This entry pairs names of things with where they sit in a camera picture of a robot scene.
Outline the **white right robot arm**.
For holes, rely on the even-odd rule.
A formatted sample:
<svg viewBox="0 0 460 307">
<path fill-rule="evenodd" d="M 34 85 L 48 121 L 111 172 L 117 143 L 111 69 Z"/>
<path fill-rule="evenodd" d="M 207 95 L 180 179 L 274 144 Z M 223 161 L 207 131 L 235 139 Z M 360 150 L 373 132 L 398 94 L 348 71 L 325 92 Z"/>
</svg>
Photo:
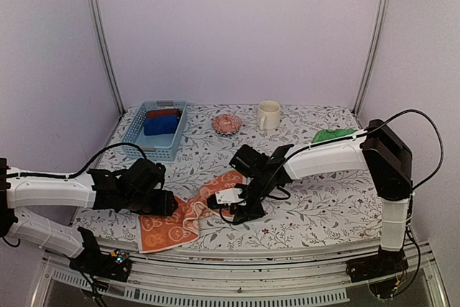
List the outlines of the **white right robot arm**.
<svg viewBox="0 0 460 307">
<path fill-rule="evenodd" d="M 242 146 L 230 165 L 246 178 L 231 223 L 268 221 L 251 247 L 328 246 L 378 239 L 377 275 L 398 266 L 413 192 L 412 153 L 381 121 L 362 130 L 319 132 L 310 144 L 273 152 Z"/>
</svg>

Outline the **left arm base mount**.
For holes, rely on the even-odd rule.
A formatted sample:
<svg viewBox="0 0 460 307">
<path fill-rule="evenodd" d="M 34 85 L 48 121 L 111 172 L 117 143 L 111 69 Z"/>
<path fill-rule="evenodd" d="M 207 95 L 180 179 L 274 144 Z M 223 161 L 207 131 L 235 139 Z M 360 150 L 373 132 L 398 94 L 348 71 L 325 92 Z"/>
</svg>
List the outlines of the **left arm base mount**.
<svg viewBox="0 0 460 307">
<path fill-rule="evenodd" d="M 83 251 L 77 257 L 69 259 L 70 269 L 91 277 L 96 276 L 126 283 L 132 268 L 129 253 L 115 249 L 104 254 L 90 230 L 83 227 L 78 227 L 77 230 L 83 238 Z"/>
</svg>

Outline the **green microfibre towel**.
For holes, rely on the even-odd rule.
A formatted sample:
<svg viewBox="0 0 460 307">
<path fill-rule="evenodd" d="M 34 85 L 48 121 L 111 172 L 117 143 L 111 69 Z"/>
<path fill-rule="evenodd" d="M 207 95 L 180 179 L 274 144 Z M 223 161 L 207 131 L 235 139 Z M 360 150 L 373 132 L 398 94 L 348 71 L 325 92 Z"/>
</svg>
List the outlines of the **green microfibre towel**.
<svg viewBox="0 0 460 307">
<path fill-rule="evenodd" d="M 333 139 L 349 136 L 355 132 L 356 130 L 354 129 L 322 129 L 316 133 L 311 143 L 327 142 Z"/>
</svg>

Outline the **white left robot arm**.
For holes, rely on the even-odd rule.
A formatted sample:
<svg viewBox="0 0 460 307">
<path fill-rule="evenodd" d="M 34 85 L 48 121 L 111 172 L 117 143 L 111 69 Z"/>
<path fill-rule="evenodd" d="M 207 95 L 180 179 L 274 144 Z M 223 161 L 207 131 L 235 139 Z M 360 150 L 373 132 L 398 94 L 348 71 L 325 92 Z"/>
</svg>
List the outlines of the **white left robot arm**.
<svg viewBox="0 0 460 307">
<path fill-rule="evenodd" d="M 129 211 L 141 216 L 171 216 L 178 207 L 163 188 L 165 166 L 138 159 L 127 169 L 88 169 L 77 173 L 36 173 L 11 168 L 1 159 L 1 235 L 15 237 L 78 258 L 92 274 L 102 273 L 106 257 L 93 233 L 59 224 L 37 208 L 74 207 Z"/>
</svg>

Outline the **orange rabbit print towel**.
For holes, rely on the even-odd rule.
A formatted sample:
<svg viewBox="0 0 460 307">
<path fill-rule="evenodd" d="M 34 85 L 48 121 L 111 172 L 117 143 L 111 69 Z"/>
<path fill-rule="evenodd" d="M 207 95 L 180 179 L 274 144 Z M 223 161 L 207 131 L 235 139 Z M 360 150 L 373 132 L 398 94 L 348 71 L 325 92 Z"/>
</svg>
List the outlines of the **orange rabbit print towel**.
<svg viewBox="0 0 460 307">
<path fill-rule="evenodd" d="M 172 216 L 140 216 L 137 225 L 139 252 L 161 252 L 194 242 L 200 237 L 199 221 L 217 214 L 207 207 L 207 198 L 245 182 L 243 175 L 230 170 L 202 185 L 189 201 L 176 197 L 178 208 Z"/>
</svg>

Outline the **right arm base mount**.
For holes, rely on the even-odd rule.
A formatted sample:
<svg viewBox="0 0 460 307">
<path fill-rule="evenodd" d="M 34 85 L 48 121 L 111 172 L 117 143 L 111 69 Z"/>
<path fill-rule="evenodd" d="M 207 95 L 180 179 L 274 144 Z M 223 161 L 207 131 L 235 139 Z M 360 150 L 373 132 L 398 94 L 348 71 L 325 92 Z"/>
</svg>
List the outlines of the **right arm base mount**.
<svg viewBox="0 0 460 307">
<path fill-rule="evenodd" d="M 397 274 L 408 268 L 403 249 L 391 252 L 379 247 L 377 254 L 346 262 L 346 274 L 353 283 Z"/>
</svg>

